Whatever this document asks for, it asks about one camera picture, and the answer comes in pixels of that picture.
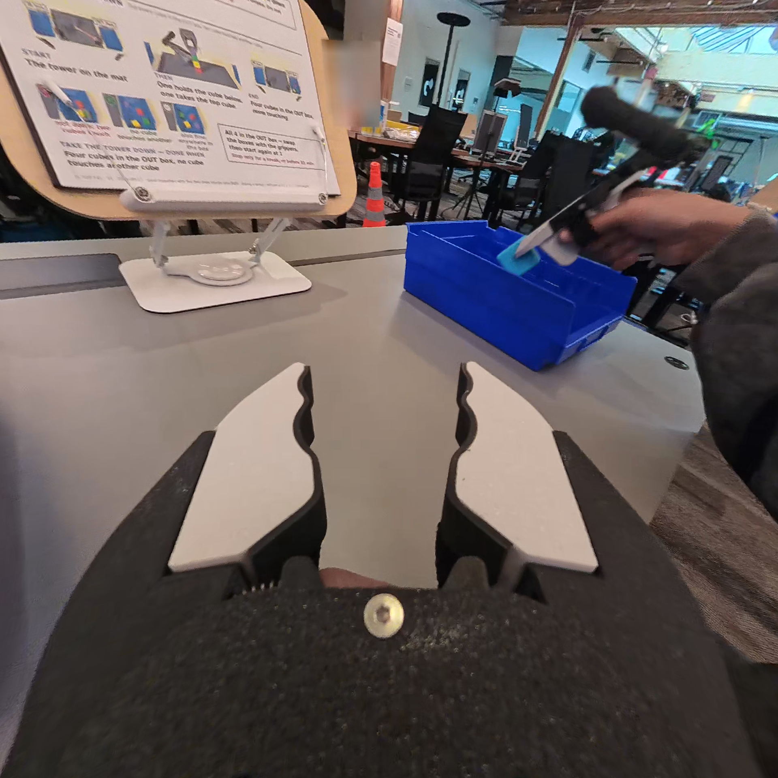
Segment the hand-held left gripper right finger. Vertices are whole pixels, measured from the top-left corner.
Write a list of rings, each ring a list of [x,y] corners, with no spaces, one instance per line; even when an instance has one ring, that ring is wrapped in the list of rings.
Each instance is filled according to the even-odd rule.
[[[436,580],[475,559],[485,583],[528,589],[530,575],[586,582],[599,569],[555,432],[528,399],[476,362],[456,390],[456,449],[436,530]]]

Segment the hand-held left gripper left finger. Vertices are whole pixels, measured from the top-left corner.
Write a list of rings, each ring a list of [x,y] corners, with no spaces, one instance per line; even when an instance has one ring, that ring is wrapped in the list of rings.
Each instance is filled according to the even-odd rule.
[[[319,566],[327,532],[315,452],[310,367],[293,363],[217,425],[168,566],[238,566],[253,585],[280,582],[289,559]]]

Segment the light blue cube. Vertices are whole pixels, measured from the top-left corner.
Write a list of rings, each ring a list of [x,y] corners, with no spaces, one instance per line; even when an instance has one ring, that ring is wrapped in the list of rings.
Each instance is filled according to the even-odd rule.
[[[520,241],[503,249],[497,255],[500,266],[514,276],[521,277],[530,272],[541,260],[537,248],[526,248]]]

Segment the blue plastic bin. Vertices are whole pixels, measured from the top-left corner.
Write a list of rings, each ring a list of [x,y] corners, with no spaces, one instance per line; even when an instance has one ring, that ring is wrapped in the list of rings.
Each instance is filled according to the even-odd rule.
[[[518,239],[486,221],[411,222],[404,289],[533,371],[560,365],[614,331],[637,280],[586,258],[516,276],[499,253]]]

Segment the person's right hand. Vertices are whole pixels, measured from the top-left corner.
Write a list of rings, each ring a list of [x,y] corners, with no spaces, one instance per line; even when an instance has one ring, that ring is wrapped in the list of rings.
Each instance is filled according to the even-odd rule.
[[[690,265],[757,212],[696,194],[631,190],[590,219],[598,238],[583,256],[622,271],[651,248],[665,266]]]

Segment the black office chair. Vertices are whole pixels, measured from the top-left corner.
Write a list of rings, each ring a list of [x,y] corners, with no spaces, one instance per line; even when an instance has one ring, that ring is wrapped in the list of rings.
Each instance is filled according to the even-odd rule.
[[[412,149],[393,174],[391,195],[398,206],[396,223],[436,216],[452,151],[460,139],[466,113],[432,106]]]

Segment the orange traffic cone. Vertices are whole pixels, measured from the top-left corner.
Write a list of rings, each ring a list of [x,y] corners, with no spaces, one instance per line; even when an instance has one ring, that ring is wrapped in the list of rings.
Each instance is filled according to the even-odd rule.
[[[386,225],[387,222],[385,214],[381,165],[378,161],[373,161],[370,163],[370,175],[367,197],[365,201],[365,217],[363,219],[363,227],[375,228],[385,227]]]

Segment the black floor lamp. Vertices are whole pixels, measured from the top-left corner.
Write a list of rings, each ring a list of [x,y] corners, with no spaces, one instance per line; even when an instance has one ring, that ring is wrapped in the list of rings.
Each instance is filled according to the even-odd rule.
[[[445,77],[451,55],[451,45],[453,41],[453,34],[456,29],[468,27],[471,23],[469,17],[455,12],[440,12],[436,15],[437,20],[448,28],[447,43],[445,46],[444,57],[442,62],[442,68],[439,75],[438,89],[434,104],[440,107],[442,101],[442,91],[444,87]]]

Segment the person's dark jacket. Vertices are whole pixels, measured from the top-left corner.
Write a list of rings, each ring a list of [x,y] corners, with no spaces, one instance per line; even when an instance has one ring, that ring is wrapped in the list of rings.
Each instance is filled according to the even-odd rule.
[[[763,776],[777,777],[777,664],[749,660],[723,639],[717,643]]]

